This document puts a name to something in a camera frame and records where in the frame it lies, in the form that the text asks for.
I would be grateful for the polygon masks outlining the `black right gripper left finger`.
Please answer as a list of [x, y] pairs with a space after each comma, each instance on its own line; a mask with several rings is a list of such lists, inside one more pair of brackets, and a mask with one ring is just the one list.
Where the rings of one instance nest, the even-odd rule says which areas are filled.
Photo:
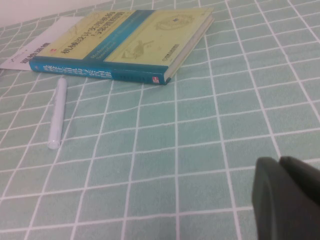
[[252, 206], [259, 240], [318, 240], [320, 189], [301, 189], [279, 160], [256, 161]]

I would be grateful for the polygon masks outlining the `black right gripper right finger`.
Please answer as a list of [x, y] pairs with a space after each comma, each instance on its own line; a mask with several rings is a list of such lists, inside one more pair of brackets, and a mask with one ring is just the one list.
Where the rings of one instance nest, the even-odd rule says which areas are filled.
[[320, 189], [320, 170], [292, 156], [282, 156], [279, 164], [302, 190]]

